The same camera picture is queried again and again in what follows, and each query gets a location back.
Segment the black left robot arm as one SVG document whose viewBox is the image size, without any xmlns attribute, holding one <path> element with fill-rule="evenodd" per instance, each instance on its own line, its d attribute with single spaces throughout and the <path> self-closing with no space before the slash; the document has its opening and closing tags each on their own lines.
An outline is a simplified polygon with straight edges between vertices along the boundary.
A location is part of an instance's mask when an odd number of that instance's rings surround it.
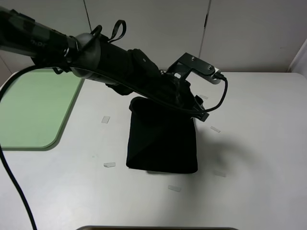
<svg viewBox="0 0 307 230">
<path fill-rule="evenodd" d="M 102 82 L 120 95 L 136 92 L 154 102 L 198 119 L 208 112 L 198 96 L 190 90 L 187 77 L 195 73 L 212 84 L 223 79 L 213 65 L 188 53 L 183 54 L 167 71 L 161 71 L 141 50 L 124 50 L 114 44 L 120 39 L 117 21 L 111 37 L 102 35 L 97 26 L 90 33 L 68 36 L 37 23 L 15 10 L 0 10 L 0 47 L 2 50 L 28 56 L 34 65 L 22 74 L 51 68 L 60 75 Z"/>
</svg>

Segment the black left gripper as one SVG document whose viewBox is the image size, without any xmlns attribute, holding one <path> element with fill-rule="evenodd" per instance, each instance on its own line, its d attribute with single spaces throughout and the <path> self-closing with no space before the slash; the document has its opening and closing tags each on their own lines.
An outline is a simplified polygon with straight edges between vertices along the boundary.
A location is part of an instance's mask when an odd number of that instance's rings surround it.
<svg viewBox="0 0 307 230">
<path fill-rule="evenodd" d="M 205 75 L 210 75 L 214 71 L 214 65 L 209 64 L 189 53 L 184 53 L 177 61 L 175 61 L 168 69 L 167 74 L 179 74 L 177 81 L 177 100 L 179 110 L 193 117 L 203 119 L 204 115 L 208 112 L 217 109 L 214 106 L 205 109 L 202 105 L 202 100 L 198 96 L 194 96 L 191 92 L 191 83 L 187 80 L 190 73 L 195 73 L 202 79 Z"/>
</svg>

